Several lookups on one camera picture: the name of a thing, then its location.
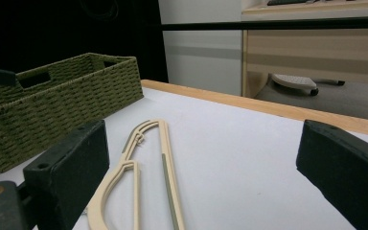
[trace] white table surface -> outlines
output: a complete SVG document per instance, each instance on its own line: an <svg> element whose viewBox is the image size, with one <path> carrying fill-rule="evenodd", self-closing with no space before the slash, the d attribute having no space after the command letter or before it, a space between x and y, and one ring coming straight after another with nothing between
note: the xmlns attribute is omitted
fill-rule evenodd
<svg viewBox="0 0 368 230"><path fill-rule="evenodd" d="M303 122L147 88L144 94L105 119L110 170L137 125L165 120L187 229L354 229L296 170ZM368 142L368 135L354 135ZM142 229L173 229L158 129L145 136L133 154L141 170ZM0 180L21 183L30 162ZM127 172L106 205L109 229L132 229L132 190ZM86 216L75 229L89 229Z"/></svg>

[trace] dark background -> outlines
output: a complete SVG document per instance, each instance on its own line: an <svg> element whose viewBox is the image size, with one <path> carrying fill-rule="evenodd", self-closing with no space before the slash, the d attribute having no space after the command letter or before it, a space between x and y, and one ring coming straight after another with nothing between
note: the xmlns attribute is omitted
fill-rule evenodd
<svg viewBox="0 0 368 230"><path fill-rule="evenodd" d="M162 33L148 24L160 24L157 0L0 0L0 69L92 52L135 56L142 79L168 81Z"/></svg>

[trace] laser-cut wood piece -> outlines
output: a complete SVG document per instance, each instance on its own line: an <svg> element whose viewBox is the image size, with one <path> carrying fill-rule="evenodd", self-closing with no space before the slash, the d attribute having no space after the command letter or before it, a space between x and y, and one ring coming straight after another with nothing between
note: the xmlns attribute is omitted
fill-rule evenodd
<svg viewBox="0 0 368 230"><path fill-rule="evenodd" d="M169 197L170 211L172 213L172 224L174 229L184 230L184 220L181 212L181 205L178 196L177 184L175 180L175 172L173 166L172 150L170 147L169 130L167 123L163 120L150 120L137 126L131 133L126 142L124 151L121 155L118 166L114 171L107 174L102 183L93 195L87 207L87 216L89 227L93 230L107 230L104 222L104 206L109 197L110 192L120 180L124 171L133 169L134 171L134 203L133 203L133 229L140 229L140 202L139 202L139 165L136 161L130 160L137 144L144 140L144 132L159 126L160 143L163 159L163 168L167 193Z"/></svg>

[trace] white wall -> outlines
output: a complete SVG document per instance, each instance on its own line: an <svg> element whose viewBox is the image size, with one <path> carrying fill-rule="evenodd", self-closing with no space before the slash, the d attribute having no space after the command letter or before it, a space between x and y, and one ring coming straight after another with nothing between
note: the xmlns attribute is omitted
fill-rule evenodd
<svg viewBox="0 0 368 230"><path fill-rule="evenodd" d="M242 0L159 0L163 24L241 21ZM241 94L242 32L164 32L170 83Z"/></svg>

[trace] basket rim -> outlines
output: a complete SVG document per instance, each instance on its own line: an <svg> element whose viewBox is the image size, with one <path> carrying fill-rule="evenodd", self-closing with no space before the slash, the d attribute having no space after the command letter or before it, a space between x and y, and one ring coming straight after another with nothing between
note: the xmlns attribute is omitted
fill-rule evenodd
<svg viewBox="0 0 368 230"><path fill-rule="evenodd" d="M70 57L68 59L56 61L56 62L53 62L51 64L43 65L43 66L40 66L40 67L31 69L31 70L28 70L28 71L24 71L24 72L18 73L18 75L25 74L25 73L31 72L31 71L36 70L36 69L39 69L39 68L49 67L49 66L51 66L53 64L62 63L62 62L68 61L68 60L73 59L73 58L81 58L81 57L86 57L86 56L109 57L109 58L124 58L126 61L123 61L123 62L117 63L115 65L111 65L111 66L105 67L104 69L101 69L101 70L92 72L92 73L87 74L87 75L80 76L78 78L69 80L67 82L61 83L61 84L56 85L54 87L50 87L50 88L47 88L47 89L38 91L38 92L36 92L36 93L34 93L32 95L29 95L29 96L26 96L24 98L15 100L13 102L1 104L0 105L0 110L1 109L5 109L5 108L14 107L14 106L16 106L18 104L21 104L21 103L23 103L25 101L28 101L28 100L32 99L32 98L36 98L36 97L39 97L39 96L41 96L43 94L46 94L48 92L55 91L55 90L58 90L60 88L64 88L64 87L66 87L66 86L68 86L70 84L73 84L75 82L84 81L86 79L92 78L94 75L98 75L98 74L100 74L100 73L102 73L104 71L112 70L112 69L114 69L114 68L116 68L116 67L118 67L120 65L127 64L127 63L130 63L130 62L136 62L137 61L136 57L133 57L133 56L125 57L125 56L100 55L100 54L96 54L96 53L85 53L85 54L82 54L82 55L79 55L79 56Z"/></svg>

